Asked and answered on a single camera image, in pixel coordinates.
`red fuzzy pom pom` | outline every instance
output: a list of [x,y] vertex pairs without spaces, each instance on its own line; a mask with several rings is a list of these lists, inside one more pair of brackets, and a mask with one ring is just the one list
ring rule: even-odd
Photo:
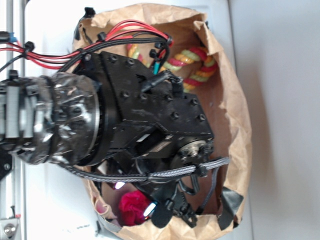
[[122,196],[119,203],[122,220],[127,226],[143,224],[144,212],[151,201],[139,190],[128,192]]

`screw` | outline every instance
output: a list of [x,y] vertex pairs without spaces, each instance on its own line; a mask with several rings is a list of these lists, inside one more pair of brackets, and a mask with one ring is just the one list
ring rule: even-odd
[[111,55],[109,60],[110,60],[110,62],[115,63],[118,60],[118,58],[116,55]]
[[173,97],[171,95],[166,95],[165,96],[165,99],[168,101],[168,102],[171,102],[173,100]]
[[3,165],[4,170],[9,171],[11,169],[11,165],[9,163],[6,163]]
[[202,113],[198,116],[198,118],[200,119],[201,122],[207,119],[206,116]]
[[141,100],[146,100],[146,99],[148,98],[148,96],[147,96],[147,94],[145,94],[145,93],[141,93],[141,94],[139,95],[139,98],[140,98]]
[[171,117],[172,117],[173,119],[178,119],[178,118],[180,118],[180,114],[179,114],[178,112],[174,111],[174,112],[171,114]]
[[172,139],[172,138],[173,138],[173,135],[172,135],[172,134],[165,136],[165,140],[170,140],[170,139]]
[[124,98],[128,98],[128,97],[130,97],[130,93],[128,91],[122,91],[121,96]]
[[190,152],[189,155],[191,158],[194,158],[195,156],[198,155],[198,152],[194,150],[194,151]]
[[128,60],[126,61],[126,65],[131,67],[135,64],[135,61],[132,58],[128,58]]
[[192,106],[198,105],[198,100],[196,98],[192,98],[190,103]]
[[9,223],[4,227],[3,231],[8,238],[11,238],[13,235],[15,235],[16,227],[13,224]]
[[187,155],[183,154],[180,156],[180,160],[184,163],[185,161],[187,161],[188,157]]
[[90,61],[91,60],[91,54],[86,54],[85,56],[84,56],[84,60],[86,60],[86,61]]

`rope toy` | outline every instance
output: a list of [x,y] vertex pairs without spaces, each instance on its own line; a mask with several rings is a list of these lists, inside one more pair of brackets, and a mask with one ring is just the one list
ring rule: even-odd
[[[127,55],[129,58],[138,59],[145,66],[150,64],[140,54],[138,44],[127,45]],[[218,64],[211,55],[207,55],[208,50],[205,47],[191,47],[183,50],[181,53],[174,55],[163,64],[160,72],[169,69],[172,72],[180,70],[183,66],[193,64],[194,62],[202,61],[203,64],[199,70],[192,73],[189,77],[183,80],[183,87],[185,92],[195,89],[197,86],[207,82],[208,79],[215,74],[218,69]]]

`blue connector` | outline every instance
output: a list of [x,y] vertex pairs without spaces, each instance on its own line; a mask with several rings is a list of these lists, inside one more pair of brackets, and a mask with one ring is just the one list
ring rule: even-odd
[[0,31],[0,44],[16,43],[18,40],[14,32]]
[[155,62],[154,66],[153,66],[153,74],[156,75],[159,72],[159,68],[160,68],[160,62]]
[[16,43],[18,40],[14,32],[9,32],[9,43]]

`electrical connector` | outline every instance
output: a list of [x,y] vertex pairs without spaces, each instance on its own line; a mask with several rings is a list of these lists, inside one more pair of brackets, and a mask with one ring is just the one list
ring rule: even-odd
[[0,31],[0,44],[16,43],[17,41],[14,32]]

